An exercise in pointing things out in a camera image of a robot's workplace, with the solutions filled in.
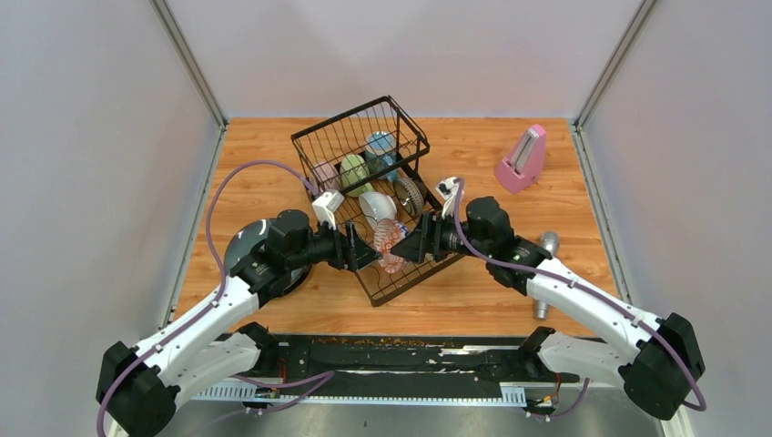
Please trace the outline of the red and blue patterned bowl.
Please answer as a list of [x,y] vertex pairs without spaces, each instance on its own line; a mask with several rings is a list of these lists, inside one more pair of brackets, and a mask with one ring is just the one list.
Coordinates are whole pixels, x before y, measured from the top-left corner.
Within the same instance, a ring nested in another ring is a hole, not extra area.
[[374,230],[373,247],[381,254],[378,264],[389,274],[402,270],[407,260],[391,253],[391,249],[408,234],[406,225],[393,218],[381,219]]

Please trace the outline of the white zigzag ceramic bowl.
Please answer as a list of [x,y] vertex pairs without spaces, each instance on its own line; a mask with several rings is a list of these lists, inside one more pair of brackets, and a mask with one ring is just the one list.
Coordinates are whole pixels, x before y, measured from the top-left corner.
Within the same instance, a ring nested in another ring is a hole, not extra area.
[[395,219],[397,208],[392,198],[379,191],[367,191],[358,196],[361,211],[372,229],[383,219]]

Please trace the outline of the patterned ceramic bowl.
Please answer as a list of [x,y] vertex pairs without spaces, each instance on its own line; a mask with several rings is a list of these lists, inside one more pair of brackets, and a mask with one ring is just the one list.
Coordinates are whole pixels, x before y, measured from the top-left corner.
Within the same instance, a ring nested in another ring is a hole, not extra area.
[[424,209],[425,187],[409,177],[397,178],[392,186],[405,211],[412,218],[419,217]]

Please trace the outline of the blue-grey ceramic plate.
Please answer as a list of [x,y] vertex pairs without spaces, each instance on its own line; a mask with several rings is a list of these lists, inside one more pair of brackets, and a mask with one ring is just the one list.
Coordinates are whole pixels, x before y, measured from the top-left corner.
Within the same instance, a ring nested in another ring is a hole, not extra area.
[[[263,218],[256,220],[242,228],[229,242],[224,257],[224,268],[227,273],[237,265],[237,263],[246,257],[251,249],[258,245],[267,237],[269,226],[274,221],[273,218]],[[289,286],[280,293],[280,296],[286,296],[299,288],[311,273],[311,266],[302,269],[295,269],[291,272]]]

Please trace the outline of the light green mug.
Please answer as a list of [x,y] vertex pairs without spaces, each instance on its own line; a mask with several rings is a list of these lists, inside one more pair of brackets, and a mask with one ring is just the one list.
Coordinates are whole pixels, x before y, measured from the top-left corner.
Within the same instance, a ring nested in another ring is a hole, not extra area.
[[[362,156],[349,154],[342,159],[340,163],[340,183],[343,188],[361,182],[369,175],[369,167]],[[370,182],[365,182],[363,185],[349,191],[347,195],[356,198],[363,193],[374,190],[375,188]]]

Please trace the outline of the pink ceramic mug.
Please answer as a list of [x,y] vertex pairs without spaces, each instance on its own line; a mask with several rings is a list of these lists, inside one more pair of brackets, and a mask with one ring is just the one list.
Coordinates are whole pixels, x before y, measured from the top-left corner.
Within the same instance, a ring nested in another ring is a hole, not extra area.
[[310,182],[319,192],[340,190],[340,174],[329,161],[323,161],[313,166]]

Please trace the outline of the blue butterfly mug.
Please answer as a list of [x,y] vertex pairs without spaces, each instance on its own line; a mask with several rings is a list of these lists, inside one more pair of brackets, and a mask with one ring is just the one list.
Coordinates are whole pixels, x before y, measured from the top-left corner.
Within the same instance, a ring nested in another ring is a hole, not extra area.
[[371,133],[365,144],[365,159],[371,175],[393,166],[396,161],[396,140],[392,133]]

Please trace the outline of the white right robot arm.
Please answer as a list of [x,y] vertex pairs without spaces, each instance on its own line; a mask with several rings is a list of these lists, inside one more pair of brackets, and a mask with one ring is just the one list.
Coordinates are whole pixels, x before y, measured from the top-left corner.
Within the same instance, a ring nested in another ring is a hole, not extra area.
[[464,222],[454,213],[423,214],[390,253],[410,261],[450,253],[476,256],[505,288],[548,303],[599,337],[581,340],[537,329],[519,357],[532,380],[554,372],[600,381],[664,421],[681,407],[706,410],[697,385],[706,367],[692,323],[675,312],[662,318],[638,309],[573,273],[547,249],[516,235],[493,197],[472,200]]

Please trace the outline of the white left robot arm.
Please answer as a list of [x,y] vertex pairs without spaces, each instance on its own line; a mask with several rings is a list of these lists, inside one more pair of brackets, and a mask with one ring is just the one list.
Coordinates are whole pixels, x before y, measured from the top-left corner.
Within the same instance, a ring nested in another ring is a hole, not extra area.
[[222,342],[217,337],[286,295],[296,270],[327,263],[357,271],[380,256],[352,222],[343,230],[328,223],[313,230],[306,213],[280,212],[196,307],[134,346],[119,341],[105,352],[96,390],[98,435],[104,435],[110,416],[131,436],[155,436],[208,387],[249,370],[270,375],[278,367],[279,352],[261,325],[251,322]]

